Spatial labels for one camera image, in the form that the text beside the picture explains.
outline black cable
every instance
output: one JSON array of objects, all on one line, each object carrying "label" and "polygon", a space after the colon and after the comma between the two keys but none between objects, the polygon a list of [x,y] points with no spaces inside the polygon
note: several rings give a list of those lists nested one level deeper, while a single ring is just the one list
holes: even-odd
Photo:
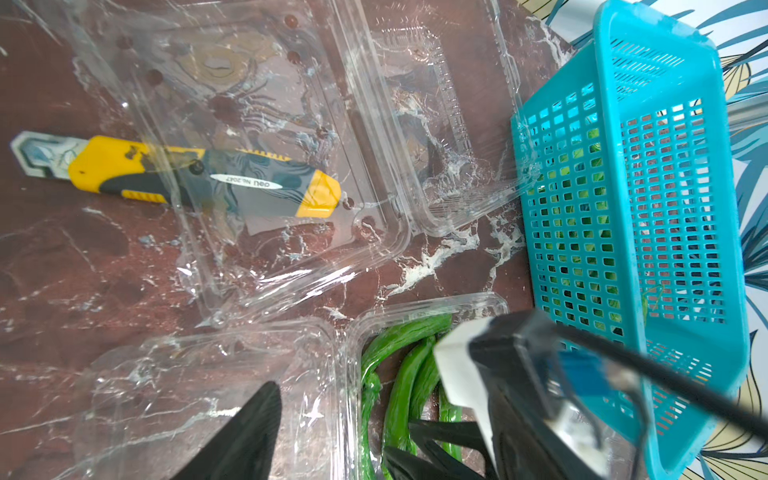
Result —
[{"label": "black cable", "polygon": [[596,353],[600,353],[622,366],[633,369],[653,380],[658,385],[664,386],[690,400],[702,409],[722,419],[731,421],[734,425],[757,435],[762,440],[768,440],[768,422],[765,419],[736,407],[724,396],[705,388],[666,366],[574,327],[555,324],[554,331],[563,339],[594,350]]},{"label": "black cable", "polygon": [[650,412],[648,412],[648,406],[643,400],[639,390],[624,390],[624,394],[629,398],[634,406],[634,411],[640,415],[640,435],[637,437],[637,444],[635,445],[634,461],[632,462],[632,473],[630,474],[630,480],[637,480],[637,475],[640,473],[640,464],[643,461],[643,451],[645,450],[645,443],[648,441],[648,434],[650,433]]}]

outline brand label on knife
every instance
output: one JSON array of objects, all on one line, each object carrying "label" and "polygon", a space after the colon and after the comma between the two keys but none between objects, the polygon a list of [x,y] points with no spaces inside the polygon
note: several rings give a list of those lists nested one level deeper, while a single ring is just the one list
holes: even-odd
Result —
[{"label": "brand label on knife", "polygon": [[279,190],[283,188],[283,185],[274,182],[258,178],[241,177],[240,175],[213,174],[210,177],[225,184],[240,185],[241,187],[263,188],[264,190]]}]

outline utility knife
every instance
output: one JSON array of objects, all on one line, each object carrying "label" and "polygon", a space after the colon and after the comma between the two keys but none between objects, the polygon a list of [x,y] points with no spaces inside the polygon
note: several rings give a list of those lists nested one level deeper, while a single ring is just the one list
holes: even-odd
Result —
[{"label": "utility knife", "polygon": [[341,199],[333,177],[308,164],[262,150],[163,146],[170,170],[153,159],[157,148],[97,136],[90,140],[23,131],[11,142],[30,177],[69,180],[80,190],[132,200],[170,203],[163,176],[173,174],[181,203],[205,205],[223,196],[247,203],[260,217],[327,218]]}]

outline basket grid hole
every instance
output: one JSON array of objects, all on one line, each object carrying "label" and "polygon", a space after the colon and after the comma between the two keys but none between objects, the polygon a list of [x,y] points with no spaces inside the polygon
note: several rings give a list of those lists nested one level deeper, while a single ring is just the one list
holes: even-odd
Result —
[{"label": "basket grid hole", "polygon": [[616,260],[594,84],[528,120],[535,154],[545,165],[525,200],[541,290],[537,304],[556,322],[623,345],[619,289],[612,284]]},{"label": "basket grid hole", "polygon": [[[656,361],[691,377],[695,382],[706,385],[712,379],[713,367],[707,362],[701,362],[697,358],[650,340],[647,341],[647,350]],[[653,387],[652,395],[657,434],[664,436],[683,415],[690,402],[658,386]],[[614,408],[619,408],[626,416],[634,417],[633,406],[624,394],[620,393],[618,395],[618,402],[616,399],[609,398],[605,398],[604,401],[611,404]]]},{"label": "basket grid hole", "polygon": [[611,50],[618,101],[648,86],[684,61],[675,55],[619,39],[611,42]]},{"label": "basket grid hole", "polygon": [[[683,131],[686,122],[688,132]],[[643,131],[648,133],[641,140]],[[674,278],[677,288],[674,296],[648,300],[649,316],[725,323],[722,290],[691,289],[703,285],[702,279],[720,278],[701,99],[630,119],[622,135],[624,152],[630,154],[627,175],[644,292],[655,292],[650,282],[665,277]],[[669,146],[673,139],[680,143]]]}]

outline plastic container lid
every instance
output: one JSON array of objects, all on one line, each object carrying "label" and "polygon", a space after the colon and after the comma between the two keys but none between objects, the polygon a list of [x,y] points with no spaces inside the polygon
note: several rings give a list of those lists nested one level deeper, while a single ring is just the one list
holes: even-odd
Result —
[{"label": "plastic container lid", "polygon": [[283,412],[270,478],[340,478],[341,406],[333,331],[316,319],[121,347],[78,388],[91,408],[75,434],[83,478],[171,478],[265,383]]},{"label": "plastic container lid", "polygon": [[[142,139],[205,150],[197,154],[201,168],[164,180],[178,195],[184,230],[179,270],[214,323],[216,313],[233,319],[242,306],[253,307],[251,317],[291,306],[396,256],[409,241],[389,156],[366,133],[376,130],[365,113],[371,100],[348,81],[368,78],[368,66],[356,61],[350,73],[342,62],[373,53],[355,39],[347,44],[347,25],[362,24],[354,5],[336,7],[330,0],[89,0],[68,11],[78,54],[132,110]],[[163,148],[153,157],[166,167],[180,161]],[[317,171],[338,190],[313,184]],[[295,190],[283,194],[289,184]],[[293,212],[291,198],[270,195],[295,196]],[[178,205],[187,198],[194,210]],[[308,201],[330,207],[310,211]]]},{"label": "plastic container lid", "polygon": [[411,171],[401,178],[417,229],[446,235],[529,188],[538,167],[515,158],[509,119],[522,106],[520,80],[496,0],[361,5],[388,91],[395,160]]},{"label": "plastic container lid", "polygon": [[348,282],[538,173],[513,158],[495,0],[36,2],[132,110],[147,165],[176,166],[179,271],[213,324]]}]

